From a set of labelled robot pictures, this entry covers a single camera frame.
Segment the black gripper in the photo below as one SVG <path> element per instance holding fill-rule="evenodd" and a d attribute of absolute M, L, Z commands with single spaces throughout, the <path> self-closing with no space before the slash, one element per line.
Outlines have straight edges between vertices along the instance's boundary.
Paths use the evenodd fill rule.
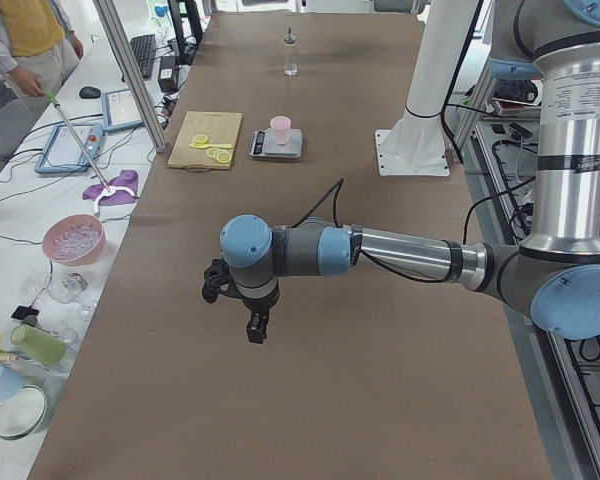
<path fill-rule="evenodd" d="M 248 341 L 254 344 L 263 343 L 267 339 L 269 322 L 268 311 L 279 299 L 278 283 L 267 294 L 257 294 L 255 298 L 248 297 L 238 290 L 238 285 L 230 273 L 229 265 L 220 258 L 213 259 L 211 265 L 204 271 L 202 297 L 207 303 L 214 303 L 220 295 L 241 300 L 252 312 L 246 326 Z"/>

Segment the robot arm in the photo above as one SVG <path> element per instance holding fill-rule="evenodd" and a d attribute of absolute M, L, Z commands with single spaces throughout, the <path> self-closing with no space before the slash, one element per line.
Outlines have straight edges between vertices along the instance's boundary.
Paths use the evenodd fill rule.
<path fill-rule="evenodd" d="M 493 75 L 537 77 L 543 92 L 530 231 L 517 245 L 468 244 L 325 222 L 231 219 L 202 295 L 240 300 L 262 343 L 278 281 L 342 275 L 365 257 L 425 284 L 461 283 L 568 340 L 600 335 L 600 1 L 500 1 Z"/>

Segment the person hand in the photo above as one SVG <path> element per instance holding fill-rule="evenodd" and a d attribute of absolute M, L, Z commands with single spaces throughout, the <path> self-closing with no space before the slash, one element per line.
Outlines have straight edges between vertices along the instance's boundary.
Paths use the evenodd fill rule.
<path fill-rule="evenodd" d="M 27 96 L 40 97 L 46 94 L 46 91 L 39 78 L 25 68 L 15 68 L 11 72 L 11 77 Z"/>

